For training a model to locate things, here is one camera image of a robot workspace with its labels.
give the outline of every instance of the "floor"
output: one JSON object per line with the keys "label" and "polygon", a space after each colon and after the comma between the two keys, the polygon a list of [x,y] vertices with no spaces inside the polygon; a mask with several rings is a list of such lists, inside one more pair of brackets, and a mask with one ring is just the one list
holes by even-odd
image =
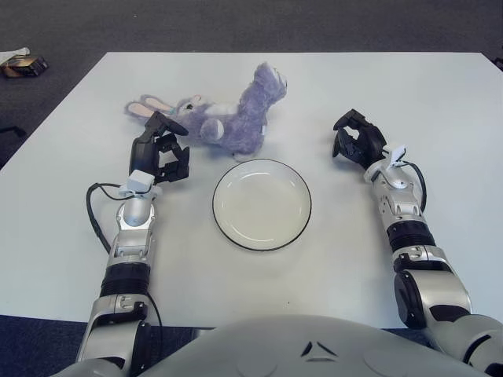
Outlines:
{"label": "floor", "polygon": [[[0,126],[32,134],[107,51],[459,51],[494,59],[503,56],[501,45],[503,5],[494,0],[8,2],[0,51],[28,46],[50,69],[34,79],[0,78]],[[25,140],[0,134],[0,167]],[[0,316],[0,375],[64,368],[83,326]],[[165,355],[191,335],[164,331]]]}

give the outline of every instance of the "white table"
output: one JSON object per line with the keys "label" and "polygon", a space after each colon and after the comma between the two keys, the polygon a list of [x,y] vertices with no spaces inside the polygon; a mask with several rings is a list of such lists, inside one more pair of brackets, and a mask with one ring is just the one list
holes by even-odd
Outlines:
{"label": "white table", "polygon": [[[163,184],[157,201],[151,292],[163,322],[215,327],[309,313],[402,327],[391,252],[363,171],[330,156],[332,125],[351,108],[388,141],[407,144],[426,177],[437,244],[474,310],[503,321],[503,75],[477,53],[108,53],[0,171],[0,313],[87,321],[107,256],[84,196],[96,181],[127,177],[142,127],[123,106],[143,93],[171,103],[196,93],[237,101],[265,60],[288,78],[288,93],[269,112],[258,157],[303,176],[311,220],[278,251],[235,246],[215,224],[211,196],[236,163],[193,147],[189,179]],[[94,197],[112,240],[118,203]]]}

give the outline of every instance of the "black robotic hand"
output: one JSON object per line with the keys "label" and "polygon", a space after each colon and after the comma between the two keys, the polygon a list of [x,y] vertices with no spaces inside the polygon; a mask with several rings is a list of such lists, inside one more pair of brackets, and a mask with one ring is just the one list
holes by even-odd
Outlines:
{"label": "black robotic hand", "polygon": [[[145,132],[134,139],[131,148],[129,165],[130,174],[133,170],[141,170],[153,175],[155,183],[178,181],[189,176],[189,147],[180,148],[176,135],[185,136],[189,133],[183,126],[154,112],[145,124]],[[177,161],[159,166],[159,153],[172,151]]]}
{"label": "black robotic hand", "polygon": [[[350,127],[359,132],[355,140],[344,128]],[[365,116],[356,110],[350,110],[333,127],[337,131],[332,157],[339,153],[351,161],[368,169],[370,165],[383,159],[383,147],[386,140],[379,129],[365,120]]]}

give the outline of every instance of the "black triangle logo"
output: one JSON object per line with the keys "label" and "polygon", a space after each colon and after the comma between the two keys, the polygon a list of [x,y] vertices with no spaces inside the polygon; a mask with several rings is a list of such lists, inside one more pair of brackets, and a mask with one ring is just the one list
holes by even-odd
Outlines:
{"label": "black triangle logo", "polygon": [[339,357],[337,353],[333,352],[327,346],[323,346],[320,342],[307,343],[306,348],[304,348],[300,356],[308,362],[335,362]]}

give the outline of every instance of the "white plate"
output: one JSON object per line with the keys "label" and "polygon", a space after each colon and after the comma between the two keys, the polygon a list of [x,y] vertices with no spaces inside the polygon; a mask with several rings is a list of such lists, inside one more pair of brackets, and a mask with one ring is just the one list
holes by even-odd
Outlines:
{"label": "white plate", "polygon": [[213,195],[218,227],[233,242],[255,251],[283,247],[306,228],[311,197],[291,167],[254,159],[229,170]]}

